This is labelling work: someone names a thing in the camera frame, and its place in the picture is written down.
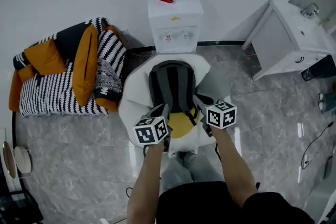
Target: black and white striped blanket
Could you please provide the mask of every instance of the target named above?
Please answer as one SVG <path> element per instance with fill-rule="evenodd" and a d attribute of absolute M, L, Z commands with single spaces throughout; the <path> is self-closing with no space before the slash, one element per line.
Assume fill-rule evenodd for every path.
<path fill-rule="evenodd" d="M 90 20 L 89 23 L 97 28 L 100 35 L 97 52 L 96 89 L 91 94 L 88 103 L 80 107 L 76 101 L 72 89 L 74 64 L 70 62 L 67 71 L 64 73 L 46 76 L 35 74 L 33 78 L 23 84 L 19 102 L 22 116 L 108 114 L 105 108 L 96 104 L 95 97 L 118 98 L 121 95 L 121 70 L 126 49 L 112 31 L 99 31 L 98 29 L 101 29 L 101 26 L 96 23 L 96 20 Z"/>

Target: person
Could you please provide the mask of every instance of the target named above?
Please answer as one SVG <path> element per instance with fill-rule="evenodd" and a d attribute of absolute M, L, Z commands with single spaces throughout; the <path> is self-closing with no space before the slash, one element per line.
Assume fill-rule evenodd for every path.
<path fill-rule="evenodd" d="M 128 202 L 127 223 L 314 223 L 280 194 L 259 193 L 229 134 L 212 131 L 224 177 L 205 156 L 177 153 L 162 174 L 160 189 L 163 144 L 152 145 Z"/>

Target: chrome faucet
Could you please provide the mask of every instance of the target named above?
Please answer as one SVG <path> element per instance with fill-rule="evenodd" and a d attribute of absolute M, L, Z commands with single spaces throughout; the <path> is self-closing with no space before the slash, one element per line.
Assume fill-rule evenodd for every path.
<path fill-rule="evenodd" d="M 319 13 L 319 6 L 316 5 L 315 3 L 311 3 L 308 5 L 308 7 L 303 8 L 300 13 L 303 16 L 306 16 L 308 18 L 311 18 L 315 16 L 317 13 Z"/>

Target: cabinet handle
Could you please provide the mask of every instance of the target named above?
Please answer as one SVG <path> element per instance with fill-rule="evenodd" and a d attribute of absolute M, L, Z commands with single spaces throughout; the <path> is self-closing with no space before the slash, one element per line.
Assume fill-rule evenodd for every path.
<path fill-rule="evenodd" d="M 295 61 L 295 63 L 301 63 L 301 62 L 303 62 L 304 58 L 305 58 L 304 56 L 301 56 L 300 60 Z"/>

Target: round mirror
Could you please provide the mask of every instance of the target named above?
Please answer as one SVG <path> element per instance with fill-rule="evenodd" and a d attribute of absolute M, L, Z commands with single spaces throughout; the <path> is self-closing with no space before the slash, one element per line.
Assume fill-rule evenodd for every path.
<path fill-rule="evenodd" d="M 15 167 L 13 151 L 7 141 L 4 142 L 2 148 L 3 148 L 3 154 L 4 154 L 4 161 L 5 161 L 5 165 L 8 170 L 8 173 L 12 178 L 15 178 L 16 177 L 16 167 Z"/>

